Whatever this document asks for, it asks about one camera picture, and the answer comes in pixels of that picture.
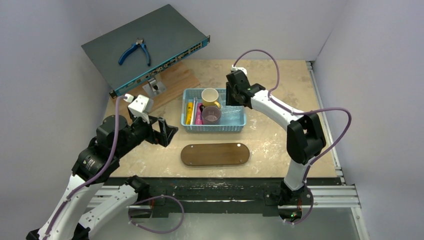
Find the light blue plastic basket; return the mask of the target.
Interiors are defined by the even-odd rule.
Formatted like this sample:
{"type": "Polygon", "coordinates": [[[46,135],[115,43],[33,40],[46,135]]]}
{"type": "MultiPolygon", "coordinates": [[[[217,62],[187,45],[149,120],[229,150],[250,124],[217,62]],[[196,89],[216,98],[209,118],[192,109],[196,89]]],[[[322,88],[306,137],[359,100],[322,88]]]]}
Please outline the light blue plastic basket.
{"type": "Polygon", "coordinates": [[[236,133],[240,132],[247,123],[247,116],[242,106],[226,106],[226,89],[217,88],[221,104],[221,119],[218,125],[186,124],[187,107],[196,98],[201,103],[201,93],[204,88],[186,88],[182,95],[181,125],[188,133],[236,133]]]}

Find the yellow mug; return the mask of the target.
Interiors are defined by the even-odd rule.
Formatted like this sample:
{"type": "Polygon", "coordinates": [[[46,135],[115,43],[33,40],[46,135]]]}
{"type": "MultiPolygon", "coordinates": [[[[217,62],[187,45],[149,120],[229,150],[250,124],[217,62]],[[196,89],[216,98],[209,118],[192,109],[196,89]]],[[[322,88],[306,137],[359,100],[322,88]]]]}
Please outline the yellow mug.
{"type": "Polygon", "coordinates": [[[220,104],[220,94],[215,88],[205,88],[201,92],[201,101],[204,107],[215,106],[221,108],[220,104]]]}

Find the purple translucent cup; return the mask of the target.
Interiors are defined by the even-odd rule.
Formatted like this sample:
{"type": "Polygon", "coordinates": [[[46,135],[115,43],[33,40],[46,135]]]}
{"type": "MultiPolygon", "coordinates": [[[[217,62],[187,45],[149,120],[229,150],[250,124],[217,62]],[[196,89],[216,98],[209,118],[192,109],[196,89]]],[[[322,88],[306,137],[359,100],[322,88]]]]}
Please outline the purple translucent cup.
{"type": "Polygon", "coordinates": [[[222,112],[219,104],[199,106],[200,118],[203,125],[218,125],[220,123],[222,112]]]}

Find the dark wooden oval tray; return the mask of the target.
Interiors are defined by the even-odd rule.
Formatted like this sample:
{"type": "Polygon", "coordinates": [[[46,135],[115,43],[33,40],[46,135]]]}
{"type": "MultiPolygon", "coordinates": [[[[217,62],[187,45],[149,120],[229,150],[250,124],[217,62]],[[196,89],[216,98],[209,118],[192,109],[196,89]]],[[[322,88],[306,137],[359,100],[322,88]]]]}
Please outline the dark wooden oval tray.
{"type": "Polygon", "coordinates": [[[181,153],[181,161],[189,167],[235,166],[247,163],[251,153],[239,142],[189,144],[181,153]]]}

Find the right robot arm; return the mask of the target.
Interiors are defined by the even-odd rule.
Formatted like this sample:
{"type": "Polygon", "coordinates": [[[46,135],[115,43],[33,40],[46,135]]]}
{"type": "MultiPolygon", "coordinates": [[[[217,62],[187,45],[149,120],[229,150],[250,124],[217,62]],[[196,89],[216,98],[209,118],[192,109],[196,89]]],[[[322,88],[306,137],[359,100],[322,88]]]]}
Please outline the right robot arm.
{"type": "Polygon", "coordinates": [[[327,145],[320,117],[316,113],[300,112],[275,98],[264,86],[250,84],[242,70],[226,75],[228,106],[243,106],[260,112],[281,126],[286,132],[286,151],[291,160],[280,185],[278,205],[292,204],[305,191],[306,178],[313,160],[327,145]]]}

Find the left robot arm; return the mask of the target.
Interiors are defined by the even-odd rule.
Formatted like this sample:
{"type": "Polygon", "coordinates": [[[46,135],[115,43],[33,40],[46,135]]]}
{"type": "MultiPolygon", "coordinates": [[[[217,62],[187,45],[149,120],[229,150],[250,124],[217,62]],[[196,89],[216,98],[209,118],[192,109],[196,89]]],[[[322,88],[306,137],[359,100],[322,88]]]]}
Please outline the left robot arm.
{"type": "Polygon", "coordinates": [[[150,185],[141,177],[127,178],[118,190],[100,205],[87,211],[88,204],[120,166],[120,159],[146,141],[167,147],[178,132],[162,117],[150,122],[132,117],[128,124],[122,115],[110,115],[96,129],[96,136],[80,152],[66,190],[48,221],[30,231],[28,240],[89,240],[118,212],[130,204],[151,203],[150,185]]]}

